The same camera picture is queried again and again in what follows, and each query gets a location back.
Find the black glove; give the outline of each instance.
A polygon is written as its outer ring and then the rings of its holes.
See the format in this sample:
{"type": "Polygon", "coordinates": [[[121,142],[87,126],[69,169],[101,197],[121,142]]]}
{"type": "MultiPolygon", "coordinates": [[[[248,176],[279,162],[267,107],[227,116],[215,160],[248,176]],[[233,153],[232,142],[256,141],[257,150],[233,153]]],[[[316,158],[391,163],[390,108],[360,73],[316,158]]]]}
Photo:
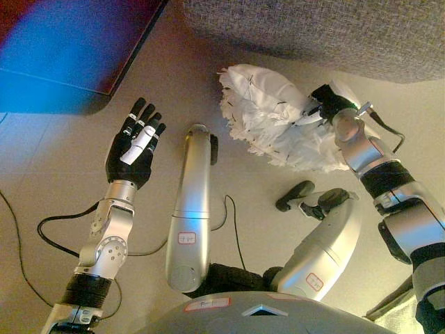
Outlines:
{"type": "Polygon", "coordinates": [[[153,152],[158,143],[159,136],[165,130],[165,124],[159,125],[161,114],[156,113],[149,119],[154,111],[154,105],[149,104],[143,111],[141,117],[136,121],[140,110],[144,107],[145,100],[139,98],[130,111],[121,130],[114,137],[110,152],[106,159],[106,176],[108,182],[113,180],[127,180],[133,182],[137,189],[140,189],[150,178],[152,172],[151,165],[153,160],[153,152]],[[140,134],[150,134],[156,130],[152,139],[145,147],[133,147],[138,157],[131,164],[121,161],[122,155],[130,150],[134,139],[140,134]]]}

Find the red label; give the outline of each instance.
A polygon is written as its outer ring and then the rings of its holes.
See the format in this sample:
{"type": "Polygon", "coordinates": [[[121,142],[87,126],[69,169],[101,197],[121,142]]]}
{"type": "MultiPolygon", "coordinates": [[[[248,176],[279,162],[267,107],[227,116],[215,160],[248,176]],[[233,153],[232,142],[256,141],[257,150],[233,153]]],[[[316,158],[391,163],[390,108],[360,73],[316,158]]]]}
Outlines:
{"type": "Polygon", "coordinates": [[[321,288],[324,286],[323,281],[320,278],[318,278],[315,273],[310,273],[306,277],[306,282],[312,289],[314,289],[317,292],[320,291],[321,288]]]}

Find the gray fabric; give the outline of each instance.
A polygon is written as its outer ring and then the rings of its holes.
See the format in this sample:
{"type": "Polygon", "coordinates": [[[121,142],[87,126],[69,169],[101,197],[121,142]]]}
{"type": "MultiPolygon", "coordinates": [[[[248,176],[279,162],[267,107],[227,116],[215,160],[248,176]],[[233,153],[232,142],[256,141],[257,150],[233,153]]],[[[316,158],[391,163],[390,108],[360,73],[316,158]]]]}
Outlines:
{"type": "Polygon", "coordinates": [[[184,0],[200,35],[365,77],[409,83],[445,74],[444,1],[184,0]]]}

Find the robot forearm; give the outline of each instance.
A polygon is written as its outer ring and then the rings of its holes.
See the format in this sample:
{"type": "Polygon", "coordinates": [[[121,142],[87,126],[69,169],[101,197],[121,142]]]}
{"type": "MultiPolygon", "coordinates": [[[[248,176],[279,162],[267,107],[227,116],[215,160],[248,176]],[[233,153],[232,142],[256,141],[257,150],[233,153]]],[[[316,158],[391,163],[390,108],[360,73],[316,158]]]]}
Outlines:
{"type": "Polygon", "coordinates": [[[413,264],[416,318],[426,333],[439,332],[445,327],[444,208],[380,139],[365,132],[356,110],[338,112],[332,124],[344,159],[385,217],[379,231],[389,251],[413,264]]]}
{"type": "Polygon", "coordinates": [[[133,225],[135,194],[136,186],[130,181],[110,183],[97,207],[79,264],[61,302],[53,307],[42,334],[63,333],[68,329],[73,333],[91,333],[89,328],[99,322],[111,281],[128,256],[127,239],[133,225]]]}

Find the beige floor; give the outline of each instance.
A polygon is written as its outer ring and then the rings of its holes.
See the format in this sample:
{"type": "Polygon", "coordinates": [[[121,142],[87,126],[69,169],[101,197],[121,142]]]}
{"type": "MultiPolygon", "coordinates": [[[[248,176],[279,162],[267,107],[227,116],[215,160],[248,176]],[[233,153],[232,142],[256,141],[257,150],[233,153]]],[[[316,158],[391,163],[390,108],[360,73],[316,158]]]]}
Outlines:
{"type": "MultiPolygon", "coordinates": [[[[291,186],[310,179],[316,190],[343,187],[362,199],[363,228],[344,274],[323,302],[363,315],[406,279],[411,268],[391,257],[377,230],[381,221],[371,197],[349,172],[294,173],[267,164],[233,141],[222,119],[218,76],[222,67],[251,63],[286,75],[308,94],[332,78],[345,81],[362,102],[374,103],[388,124],[407,135],[400,150],[405,167],[440,201],[444,182],[444,81],[394,84],[333,72],[297,61],[254,54],[196,38],[185,26],[177,1],[170,2],[145,42],[110,104],[95,115],[10,114],[0,125],[0,189],[17,212],[24,244],[24,266],[30,280],[51,302],[63,294],[76,260],[44,244],[35,227],[54,214],[83,211],[104,195],[104,155],[133,102],[140,96],[155,103],[168,128],[153,163],[152,178],[139,191],[130,245],[144,251],[166,236],[175,203],[184,134],[194,122],[206,124],[220,139],[219,162],[212,168],[212,224],[223,217],[223,196],[235,199],[238,231],[247,268],[263,273],[283,265],[316,222],[298,212],[280,213],[273,203],[291,186]]],[[[390,145],[396,138],[380,131],[390,145]]],[[[13,220],[0,202],[0,333],[37,333],[49,308],[23,281],[13,220]]],[[[90,217],[53,223],[49,236],[79,249],[90,217]]],[[[119,313],[97,333],[134,333],[185,297],[167,286],[165,249],[156,255],[130,258],[118,275],[124,297],[119,313]]],[[[212,234],[213,262],[240,267],[232,218],[212,234]]],[[[110,312],[115,288],[107,298],[110,312]]]]}

